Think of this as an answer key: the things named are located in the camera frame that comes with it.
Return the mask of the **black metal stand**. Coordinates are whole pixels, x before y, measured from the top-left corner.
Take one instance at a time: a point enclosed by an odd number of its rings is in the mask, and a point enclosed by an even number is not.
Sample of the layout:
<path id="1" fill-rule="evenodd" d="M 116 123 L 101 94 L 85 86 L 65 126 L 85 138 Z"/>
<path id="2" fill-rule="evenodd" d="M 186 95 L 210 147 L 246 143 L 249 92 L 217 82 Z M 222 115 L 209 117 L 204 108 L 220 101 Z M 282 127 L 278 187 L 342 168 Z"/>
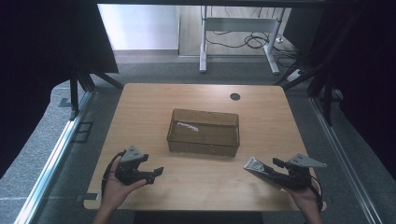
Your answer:
<path id="1" fill-rule="evenodd" d="M 122 90 L 124 85 L 118 82 L 113 77 L 107 75 L 103 72 L 93 71 L 92 73 L 89 72 L 82 72 L 78 70 L 74 70 L 72 75 L 69 79 L 70 83 L 70 103 L 71 103 L 71 120 L 75 120 L 78 117 L 80 108 L 79 108 L 79 101 L 78 101 L 78 85 L 84 91 L 92 92 L 95 88 L 95 84 L 92 80 L 92 75 L 95 75 L 101 78 L 103 81 L 109 83 L 110 85 L 116 87 L 117 89 Z"/>
<path id="2" fill-rule="evenodd" d="M 293 81 L 289 81 L 284 84 L 284 81 L 291 76 L 303 63 L 295 62 L 284 75 L 275 83 L 275 86 L 280 86 L 284 91 L 297 86 L 298 84 L 313 78 L 306 92 L 310 97 L 316 97 L 321 91 L 324 91 L 322 117 L 325 119 L 328 125 L 332 126 L 331 120 L 331 107 L 332 107 L 332 76 L 329 72 L 329 65 L 326 63 L 320 63 L 318 66 L 308 68 L 305 72 L 295 78 Z"/>

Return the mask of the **person's right hand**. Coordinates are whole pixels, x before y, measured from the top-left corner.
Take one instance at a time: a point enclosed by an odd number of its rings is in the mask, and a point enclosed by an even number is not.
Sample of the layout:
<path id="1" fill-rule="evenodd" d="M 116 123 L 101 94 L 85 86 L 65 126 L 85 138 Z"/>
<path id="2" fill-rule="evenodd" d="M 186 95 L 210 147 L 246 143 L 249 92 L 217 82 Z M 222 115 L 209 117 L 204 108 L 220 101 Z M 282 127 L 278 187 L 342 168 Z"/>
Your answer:
<path id="1" fill-rule="evenodd" d="M 317 197 L 310 188 L 300 190 L 286 189 L 286 192 L 304 215 L 319 214 L 320 209 L 318 208 Z"/>

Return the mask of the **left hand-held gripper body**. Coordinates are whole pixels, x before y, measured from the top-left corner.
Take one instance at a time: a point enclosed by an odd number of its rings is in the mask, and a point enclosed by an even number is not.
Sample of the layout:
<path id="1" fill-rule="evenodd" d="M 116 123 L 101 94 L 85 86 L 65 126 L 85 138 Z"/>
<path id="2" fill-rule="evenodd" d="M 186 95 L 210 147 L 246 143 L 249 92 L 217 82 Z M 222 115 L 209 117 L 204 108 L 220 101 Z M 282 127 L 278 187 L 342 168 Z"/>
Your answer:
<path id="1" fill-rule="evenodd" d="M 141 155 L 143 154 L 135 146 L 130 146 L 125 150 L 115 173 L 115 177 L 121 183 L 131 185 L 139 181 L 137 175 L 140 171 L 138 170 L 139 165 L 136 159 Z"/>

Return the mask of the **white metal desk frame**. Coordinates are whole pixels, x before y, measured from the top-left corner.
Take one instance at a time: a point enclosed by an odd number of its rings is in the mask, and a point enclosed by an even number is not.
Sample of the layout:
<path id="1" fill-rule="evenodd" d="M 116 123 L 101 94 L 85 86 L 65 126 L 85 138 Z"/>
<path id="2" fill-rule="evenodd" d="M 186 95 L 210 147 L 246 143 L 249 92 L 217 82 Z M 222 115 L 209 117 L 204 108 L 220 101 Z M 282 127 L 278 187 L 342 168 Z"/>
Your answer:
<path id="1" fill-rule="evenodd" d="M 216 18 L 207 16 L 207 6 L 201 7 L 202 40 L 199 54 L 199 72 L 206 72 L 206 33 L 207 32 L 253 32 L 269 34 L 269 43 L 262 47 L 267 62 L 274 75 L 279 74 L 279 68 L 272 54 L 274 44 L 280 29 L 286 9 L 282 7 L 275 18 Z"/>

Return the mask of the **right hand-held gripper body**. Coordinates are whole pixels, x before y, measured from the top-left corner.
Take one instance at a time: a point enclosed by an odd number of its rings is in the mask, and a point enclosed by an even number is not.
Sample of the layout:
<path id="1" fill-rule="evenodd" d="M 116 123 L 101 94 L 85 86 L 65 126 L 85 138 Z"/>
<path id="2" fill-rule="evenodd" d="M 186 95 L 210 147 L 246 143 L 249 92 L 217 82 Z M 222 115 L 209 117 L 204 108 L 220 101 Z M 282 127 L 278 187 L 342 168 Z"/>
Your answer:
<path id="1" fill-rule="evenodd" d="M 285 168 L 288 174 L 281 180 L 280 185 L 288 189 L 306 189 L 311 185 L 311 168 L 325 168 L 325 162 L 317 161 L 298 153 L 288 161 L 280 163 L 281 168 Z"/>

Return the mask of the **silver foil packet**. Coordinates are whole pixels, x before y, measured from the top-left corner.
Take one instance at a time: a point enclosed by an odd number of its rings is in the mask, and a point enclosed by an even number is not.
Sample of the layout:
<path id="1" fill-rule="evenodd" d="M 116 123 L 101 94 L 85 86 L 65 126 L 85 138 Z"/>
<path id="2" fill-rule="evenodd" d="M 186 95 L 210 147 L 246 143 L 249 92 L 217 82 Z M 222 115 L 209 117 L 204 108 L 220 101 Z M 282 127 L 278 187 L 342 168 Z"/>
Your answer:
<path id="1" fill-rule="evenodd" d="M 266 184 L 281 189 L 281 187 L 274 180 L 274 169 L 263 162 L 257 160 L 255 157 L 251 157 L 244 165 L 243 169 L 250 174 L 256 176 Z"/>

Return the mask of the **aluminium floor rail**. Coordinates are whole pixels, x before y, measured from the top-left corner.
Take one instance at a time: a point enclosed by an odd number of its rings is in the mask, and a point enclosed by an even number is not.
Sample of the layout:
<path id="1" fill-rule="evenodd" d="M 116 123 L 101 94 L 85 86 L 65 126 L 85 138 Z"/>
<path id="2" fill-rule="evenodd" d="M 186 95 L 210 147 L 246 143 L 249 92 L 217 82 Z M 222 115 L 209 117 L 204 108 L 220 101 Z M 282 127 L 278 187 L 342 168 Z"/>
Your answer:
<path id="1" fill-rule="evenodd" d="M 309 102 L 315 111 L 318 122 L 320 123 L 328 141 L 330 142 L 332 151 L 335 154 L 336 159 L 340 163 L 340 166 L 345 173 L 347 182 L 352 188 L 352 191 L 357 198 L 357 201 L 368 223 L 383 224 L 381 216 L 378 214 L 378 211 L 371 197 L 369 196 L 366 188 L 363 186 L 361 180 L 359 179 L 358 174 L 352 166 L 349 157 L 347 156 L 343 146 L 341 145 L 341 142 L 337 134 L 335 133 L 332 125 L 330 125 L 328 121 L 324 118 L 324 109 L 321 107 L 320 101 L 316 98 L 310 97 Z"/>
<path id="2" fill-rule="evenodd" d="M 86 111 L 87 103 L 90 101 L 91 97 L 92 94 L 90 92 L 85 92 L 82 94 L 81 99 L 78 101 L 78 114 L 73 119 L 69 119 L 66 122 L 58 141 L 49 154 L 49 158 L 44 165 L 44 168 L 41 171 L 38 179 L 36 180 L 29 196 L 26 198 L 21 211 L 14 221 L 14 224 L 30 224 L 33 220 L 35 213 L 50 185 L 50 181 L 54 177 L 60 161 L 64 156 L 69 143 L 71 142 L 71 138 Z"/>

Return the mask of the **white panel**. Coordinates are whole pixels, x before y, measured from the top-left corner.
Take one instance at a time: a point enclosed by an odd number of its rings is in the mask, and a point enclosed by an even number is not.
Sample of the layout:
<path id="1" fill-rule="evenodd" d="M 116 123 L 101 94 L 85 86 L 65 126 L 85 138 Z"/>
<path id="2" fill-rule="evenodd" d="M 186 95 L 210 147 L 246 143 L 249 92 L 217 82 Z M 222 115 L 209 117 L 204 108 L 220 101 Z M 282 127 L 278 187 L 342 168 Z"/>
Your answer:
<path id="1" fill-rule="evenodd" d="M 179 44 L 179 8 L 98 4 L 114 50 L 174 50 Z"/>

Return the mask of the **person's left hand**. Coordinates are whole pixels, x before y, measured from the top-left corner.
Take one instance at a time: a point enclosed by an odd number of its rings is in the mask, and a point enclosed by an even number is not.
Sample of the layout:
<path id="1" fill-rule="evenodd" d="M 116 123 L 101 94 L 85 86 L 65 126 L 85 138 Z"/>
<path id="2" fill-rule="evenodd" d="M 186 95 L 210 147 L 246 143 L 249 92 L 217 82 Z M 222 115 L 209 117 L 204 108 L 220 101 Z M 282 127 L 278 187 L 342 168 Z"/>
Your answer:
<path id="1" fill-rule="evenodd" d="M 120 158 L 112 163 L 108 176 L 106 178 L 106 186 L 104 195 L 102 196 L 101 209 L 108 211 L 117 210 L 126 200 L 128 195 L 136 189 L 146 185 L 145 179 L 134 182 L 131 185 L 124 185 L 116 177 L 115 172 L 120 163 Z"/>

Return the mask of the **black curtain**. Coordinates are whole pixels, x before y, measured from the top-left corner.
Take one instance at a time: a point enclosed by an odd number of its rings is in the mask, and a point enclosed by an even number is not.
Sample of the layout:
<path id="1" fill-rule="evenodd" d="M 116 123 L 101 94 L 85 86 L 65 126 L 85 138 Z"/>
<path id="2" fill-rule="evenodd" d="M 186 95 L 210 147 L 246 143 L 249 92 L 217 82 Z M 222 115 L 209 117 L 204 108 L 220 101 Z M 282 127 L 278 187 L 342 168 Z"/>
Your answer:
<path id="1" fill-rule="evenodd" d="M 0 178 L 77 72 L 118 71 L 94 0 L 0 0 Z"/>
<path id="2" fill-rule="evenodd" d="M 341 110 L 396 180 L 396 0 L 361 0 L 362 11 L 330 65 Z M 284 36 L 320 64 L 350 13 L 294 8 Z"/>

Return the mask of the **white paper scrap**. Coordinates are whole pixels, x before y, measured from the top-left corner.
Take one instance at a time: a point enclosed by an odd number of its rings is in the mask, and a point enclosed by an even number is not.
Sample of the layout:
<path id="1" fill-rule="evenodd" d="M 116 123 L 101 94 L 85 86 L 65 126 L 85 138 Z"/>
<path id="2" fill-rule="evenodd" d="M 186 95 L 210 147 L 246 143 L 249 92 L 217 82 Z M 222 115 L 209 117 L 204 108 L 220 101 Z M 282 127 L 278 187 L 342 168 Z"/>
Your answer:
<path id="1" fill-rule="evenodd" d="M 190 129 L 191 131 L 194 131 L 194 132 L 199 132 L 199 128 L 198 127 L 193 126 L 193 125 L 191 125 L 189 123 L 178 121 L 177 122 L 177 126 L 188 128 L 188 129 Z"/>

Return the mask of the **translucent brown plastic box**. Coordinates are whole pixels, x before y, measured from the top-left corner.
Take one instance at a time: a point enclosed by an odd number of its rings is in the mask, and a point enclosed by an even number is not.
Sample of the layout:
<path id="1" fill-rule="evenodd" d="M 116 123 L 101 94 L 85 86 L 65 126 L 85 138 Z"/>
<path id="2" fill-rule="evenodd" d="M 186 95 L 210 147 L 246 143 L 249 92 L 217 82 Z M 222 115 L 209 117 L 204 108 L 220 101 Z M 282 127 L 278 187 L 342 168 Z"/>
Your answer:
<path id="1" fill-rule="evenodd" d="M 189 123 L 199 132 L 177 126 Z M 166 137 L 170 151 L 234 157 L 240 146 L 239 117 L 220 113 L 175 108 Z"/>

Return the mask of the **white power strip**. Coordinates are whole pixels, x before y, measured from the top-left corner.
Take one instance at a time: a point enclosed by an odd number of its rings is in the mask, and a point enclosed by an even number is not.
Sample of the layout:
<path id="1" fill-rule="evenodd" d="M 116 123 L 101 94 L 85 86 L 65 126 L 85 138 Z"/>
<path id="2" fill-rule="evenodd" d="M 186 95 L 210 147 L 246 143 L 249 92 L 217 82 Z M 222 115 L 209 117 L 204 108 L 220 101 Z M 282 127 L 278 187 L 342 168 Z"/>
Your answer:
<path id="1" fill-rule="evenodd" d="M 296 78 L 300 77 L 301 75 L 304 74 L 303 70 L 300 69 L 296 69 L 295 71 L 293 71 L 288 77 L 287 77 L 287 81 L 288 82 L 292 82 L 293 80 L 295 80 Z"/>

